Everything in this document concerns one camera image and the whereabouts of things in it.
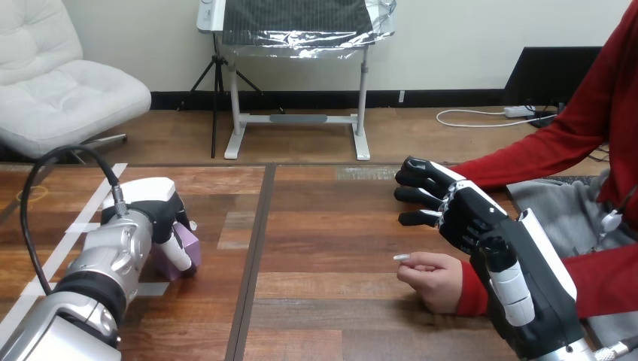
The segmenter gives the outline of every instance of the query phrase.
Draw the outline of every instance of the black tripod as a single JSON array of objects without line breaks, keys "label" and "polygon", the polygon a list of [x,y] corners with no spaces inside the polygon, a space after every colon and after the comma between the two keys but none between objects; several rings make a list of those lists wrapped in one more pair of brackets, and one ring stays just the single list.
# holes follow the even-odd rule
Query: black tripod
[{"label": "black tripod", "polygon": [[[220,52],[217,49],[217,37],[215,36],[215,34],[213,34],[213,44],[215,49],[215,55],[213,55],[211,59],[211,63],[208,64],[208,66],[206,67],[202,75],[199,77],[199,79],[197,80],[195,85],[193,85],[193,88],[189,92],[189,99],[191,99],[197,87],[199,86],[199,83],[202,82],[206,74],[208,74],[208,71],[210,71],[213,65],[215,65],[215,85],[214,85],[214,92],[213,92],[213,135],[212,135],[213,144],[211,148],[211,158],[215,158],[215,147],[217,145],[217,92],[221,92],[223,94],[223,78],[221,75],[221,66],[222,65],[228,66],[228,61],[223,56],[220,55]],[[237,75],[239,75],[239,77],[243,81],[245,81],[246,84],[250,85],[251,88],[253,88],[256,92],[258,92],[260,95],[263,95],[263,92],[255,84],[253,84],[253,82],[248,80],[248,78],[245,77],[242,73],[237,71]],[[185,109],[185,107],[186,105],[184,104],[184,101],[182,101],[180,107],[178,108],[178,111]],[[279,111],[282,114],[284,113],[284,109],[282,108],[279,108]]]}]

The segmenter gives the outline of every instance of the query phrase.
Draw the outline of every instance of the fingernail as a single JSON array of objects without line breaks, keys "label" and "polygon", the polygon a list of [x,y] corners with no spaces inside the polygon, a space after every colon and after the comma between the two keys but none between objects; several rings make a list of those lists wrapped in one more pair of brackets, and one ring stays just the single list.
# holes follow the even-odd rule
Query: fingernail
[{"label": "fingernail", "polygon": [[408,259],[410,259],[410,255],[409,254],[399,254],[399,255],[394,256],[394,260],[395,261],[399,261],[399,262],[407,261]]}]

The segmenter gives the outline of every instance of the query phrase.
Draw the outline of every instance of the red sleeve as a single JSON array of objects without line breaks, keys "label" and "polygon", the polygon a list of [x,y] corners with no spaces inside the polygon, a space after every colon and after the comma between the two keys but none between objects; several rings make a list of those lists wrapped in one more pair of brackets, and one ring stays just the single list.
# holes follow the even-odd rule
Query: red sleeve
[{"label": "red sleeve", "polygon": [[550,126],[453,170],[479,187],[501,187],[568,169],[600,146],[607,138],[613,89],[623,53],[633,48],[628,42],[636,14],[638,2],[634,1],[567,109]]},{"label": "red sleeve", "polygon": [[[563,259],[578,295],[580,318],[638,311],[638,244]],[[484,314],[488,294],[468,262],[463,262],[463,291],[457,313]]]}]

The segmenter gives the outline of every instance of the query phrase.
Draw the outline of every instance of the person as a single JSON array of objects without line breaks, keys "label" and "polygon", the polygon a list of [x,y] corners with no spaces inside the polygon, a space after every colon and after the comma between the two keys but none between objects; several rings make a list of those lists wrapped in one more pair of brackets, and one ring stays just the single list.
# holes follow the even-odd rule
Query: person
[{"label": "person", "polygon": [[[609,165],[589,185],[528,181],[581,162],[609,142]],[[630,3],[591,70],[554,122],[511,146],[452,168],[484,190],[515,184],[521,209],[532,208],[563,258],[589,320],[604,345],[638,335],[638,0]],[[626,199],[623,224],[604,234],[602,219]],[[484,314],[488,297],[471,265],[437,253],[412,253],[397,277],[434,313]]]}]

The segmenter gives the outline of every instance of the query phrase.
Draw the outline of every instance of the human hand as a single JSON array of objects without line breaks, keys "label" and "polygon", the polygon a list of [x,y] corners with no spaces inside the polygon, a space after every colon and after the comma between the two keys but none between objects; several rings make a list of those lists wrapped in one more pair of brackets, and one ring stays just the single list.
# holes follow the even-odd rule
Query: human hand
[{"label": "human hand", "polygon": [[460,260],[441,253],[414,252],[401,262],[396,278],[409,284],[435,314],[455,314],[463,289]]}]

